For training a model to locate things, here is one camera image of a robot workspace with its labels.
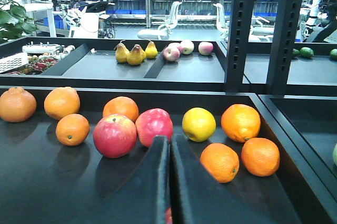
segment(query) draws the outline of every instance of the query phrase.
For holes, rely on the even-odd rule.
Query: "yellow lemon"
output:
[[[183,117],[184,133],[192,141],[205,141],[215,132],[214,116],[204,108],[194,107],[188,110]]]

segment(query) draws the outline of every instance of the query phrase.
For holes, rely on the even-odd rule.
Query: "apple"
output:
[[[201,42],[198,46],[199,53],[203,56],[208,56],[213,51],[213,44],[210,42]]]
[[[168,47],[177,47],[178,50],[180,51],[180,54],[183,52],[183,47],[180,45],[180,43],[170,43],[168,44]]]
[[[165,224],[173,224],[171,207],[167,208],[165,212]]]
[[[108,115],[97,123],[93,138],[96,149],[103,156],[122,157],[136,145],[136,125],[124,115]]]
[[[167,61],[174,62],[180,57],[180,51],[177,47],[166,47],[163,56]]]
[[[185,39],[180,42],[181,47],[183,47],[183,54],[188,55],[194,50],[194,43],[191,40]]]
[[[139,115],[136,120],[138,138],[142,145],[149,148],[155,136],[167,136],[169,142],[173,135],[173,123],[164,109],[153,108]]]

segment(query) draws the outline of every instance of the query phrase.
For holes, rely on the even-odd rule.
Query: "pear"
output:
[[[135,44],[135,46],[133,46],[132,50],[130,51],[130,54],[126,58],[127,62],[130,65],[140,65],[142,63],[143,56],[141,53],[141,49],[142,48],[140,45]]]
[[[116,45],[115,49],[116,50],[116,60],[119,63],[126,63],[126,59],[130,52],[126,48],[126,46],[122,43],[125,40],[121,40],[119,44]]]
[[[148,42],[147,47],[145,49],[146,57],[149,58],[149,59],[156,58],[156,56],[158,55],[158,50],[156,48],[156,45],[151,40],[148,40],[148,41],[149,42]]]
[[[145,53],[145,51],[143,50],[143,48],[139,44],[135,44],[135,46],[140,47],[142,58],[143,58],[143,61],[144,61],[146,59],[146,53]]]

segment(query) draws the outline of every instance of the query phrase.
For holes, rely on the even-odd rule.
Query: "black divider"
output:
[[[144,78],[156,78],[158,74],[160,73],[161,69],[166,63],[166,60],[163,56],[164,49],[160,52],[160,54],[156,57],[153,65],[150,67],[150,69],[145,74]]]
[[[41,75],[62,76],[62,74],[64,74],[69,69],[69,66],[76,64],[89,51],[90,50],[88,46],[86,44],[82,44],[70,52],[65,58],[57,62],[57,64],[55,64],[53,67],[42,72]]]

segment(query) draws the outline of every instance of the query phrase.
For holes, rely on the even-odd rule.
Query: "white chair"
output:
[[[221,32],[220,38],[226,39],[228,37],[228,33],[229,33],[229,22],[227,23],[225,21],[223,6],[220,3],[216,3],[216,4],[213,4],[213,5],[216,7],[216,28],[217,28],[217,30],[219,30]],[[270,42],[270,36],[258,35],[258,34],[254,33],[254,29],[256,27],[253,27],[252,25],[255,24],[256,22],[259,23],[260,25],[262,25],[262,23],[259,22],[258,20],[259,20],[259,18],[257,18],[257,17],[252,18],[251,29],[250,29],[248,41],[249,42]]]
[[[170,10],[170,15],[161,24],[158,29],[142,29],[137,33],[140,39],[158,39],[167,40],[169,35],[172,34],[172,29],[174,29],[178,24],[178,8],[182,2],[173,2]]]

